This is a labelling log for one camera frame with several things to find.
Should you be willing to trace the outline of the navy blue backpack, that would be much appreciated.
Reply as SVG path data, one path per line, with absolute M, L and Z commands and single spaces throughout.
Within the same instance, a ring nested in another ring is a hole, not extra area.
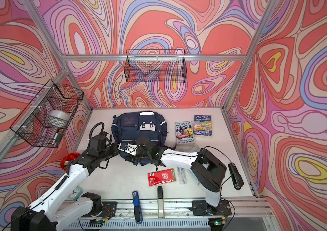
M 125 161 L 134 165 L 160 165 L 160 161 L 152 154 L 148 155 L 137 147 L 137 140 L 147 137 L 154 147 L 164 146 L 167 133 L 166 120 L 157 112 L 131 112 L 113 116 L 112 135 L 120 145 L 119 154 Z

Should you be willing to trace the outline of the grey treehouse book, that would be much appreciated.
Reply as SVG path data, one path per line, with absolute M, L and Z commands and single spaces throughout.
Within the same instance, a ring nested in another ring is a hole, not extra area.
M 195 144 L 192 121 L 175 123 L 176 145 Z

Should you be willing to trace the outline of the blue treehouse book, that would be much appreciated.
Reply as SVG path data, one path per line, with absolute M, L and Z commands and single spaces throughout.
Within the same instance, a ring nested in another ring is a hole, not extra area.
M 210 115 L 195 115 L 194 116 L 194 135 L 200 137 L 212 137 L 212 117 Z

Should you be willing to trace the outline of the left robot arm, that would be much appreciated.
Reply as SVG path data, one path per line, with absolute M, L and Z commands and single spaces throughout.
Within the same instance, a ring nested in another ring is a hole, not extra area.
M 65 199 L 101 162 L 118 155 L 112 135 L 100 132 L 89 137 L 87 149 L 67 165 L 66 173 L 28 207 L 18 207 L 11 216 L 12 231 L 62 231 L 84 215 L 99 217 L 104 205 L 101 197 L 86 192 L 70 206 L 59 210 Z

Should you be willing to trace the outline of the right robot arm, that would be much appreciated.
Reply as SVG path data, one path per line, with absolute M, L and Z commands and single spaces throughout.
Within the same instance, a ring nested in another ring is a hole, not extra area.
M 176 151 L 154 144 L 143 136 L 136 141 L 123 141 L 118 150 L 124 160 L 135 165 L 153 164 L 190 170 L 206 189 L 205 202 L 214 208 L 219 205 L 227 167 L 207 149 L 192 153 Z

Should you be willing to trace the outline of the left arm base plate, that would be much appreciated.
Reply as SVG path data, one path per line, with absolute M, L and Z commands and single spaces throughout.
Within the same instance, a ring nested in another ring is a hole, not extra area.
M 100 206 L 93 206 L 92 211 L 81 218 L 112 218 L 116 215 L 117 202 L 102 201 Z

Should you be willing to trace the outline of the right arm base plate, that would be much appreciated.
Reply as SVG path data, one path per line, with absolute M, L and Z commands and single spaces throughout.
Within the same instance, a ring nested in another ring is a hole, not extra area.
M 209 205 L 205 200 L 192 201 L 192 207 L 189 211 L 194 216 L 230 216 L 232 214 L 230 202 L 228 200 L 220 200 L 217 207 Z

